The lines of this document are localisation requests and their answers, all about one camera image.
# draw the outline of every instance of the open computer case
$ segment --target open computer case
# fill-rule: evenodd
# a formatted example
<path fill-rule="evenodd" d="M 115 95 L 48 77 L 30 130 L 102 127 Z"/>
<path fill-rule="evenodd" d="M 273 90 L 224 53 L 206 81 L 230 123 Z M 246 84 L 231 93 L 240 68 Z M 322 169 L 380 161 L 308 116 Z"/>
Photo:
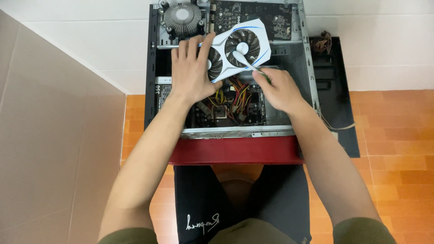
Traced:
<path fill-rule="evenodd" d="M 148 67 L 146 75 L 145 128 L 158 113 L 171 89 L 171 49 L 178 41 L 211 31 L 221 34 L 232 26 L 260 19 L 266 28 L 271 57 L 262 66 L 286 70 L 294 78 L 303 98 L 320 115 L 303 1 L 272 0 L 258 2 L 191 0 L 188 2 L 160 0 L 149 13 Z M 209 55 L 208 75 L 219 73 L 219 59 Z M 250 100 L 243 112 L 234 114 L 235 80 L 248 84 Z M 181 138 L 236 138 L 294 135 L 291 121 L 282 111 L 274 109 L 255 83 L 252 71 L 243 71 L 224 80 L 222 94 L 226 104 L 215 105 L 213 99 L 195 104 L 187 116 Z"/>

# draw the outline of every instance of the leg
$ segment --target leg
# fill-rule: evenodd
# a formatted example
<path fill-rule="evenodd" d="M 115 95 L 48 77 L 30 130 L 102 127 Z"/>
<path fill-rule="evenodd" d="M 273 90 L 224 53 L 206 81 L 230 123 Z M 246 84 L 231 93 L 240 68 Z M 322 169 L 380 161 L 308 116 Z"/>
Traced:
<path fill-rule="evenodd" d="M 237 216 L 211 166 L 175 166 L 175 207 L 180 244 L 207 244 Z"/>
<path fill-rule="evenodd" d="M 252 217 L 272 224 L 296 243 L 312 239 L 303 165 L 265 165 L 252 187 L 248 209 Z"/>

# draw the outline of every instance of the white graphics card shroud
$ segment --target white graphics card shroud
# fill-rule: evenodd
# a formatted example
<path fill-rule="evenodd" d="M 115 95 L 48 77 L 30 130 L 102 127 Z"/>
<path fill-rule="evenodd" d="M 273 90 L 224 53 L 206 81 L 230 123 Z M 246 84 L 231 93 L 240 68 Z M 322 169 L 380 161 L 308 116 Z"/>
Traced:
<path fill-rule="evenodd" d="M 259 65 L 261 65 L 262 63 L 270 59 L 270 55 L 271 55 L 270 43 L 268 42 L 267 33 L 265 31 L 265 26 L 262 23 L 262 21 L 260 19 L 256 19 L 256 20 L 250 20 L 247 22 L 236 24 L 230 30 L 220 35 L 217 35 L 213 40 L 211 47 L 213 47 L 220 54 L 223 65 L 222 65 L 221 73 L 218 75 L 217 78 L 211 80 L 212 83 L 215 83 L 219 80 L 223 80 L 229 76 L 233 76 L 242 71 L 250 70 L 249 67 L 240 68 L 231 64 L 227 59 L 227 53 L 225 53 L 225 45 L 228 40 L 228 37 L 233 32 L 238 30 L 251 31 L 256 35 L 257 39 L 259 40 L 260 51 L 259 54 L 257 55 L 258 57 L 254 60 L 253 63 L 251 63 L 253 67 L 258 67 Z"/>

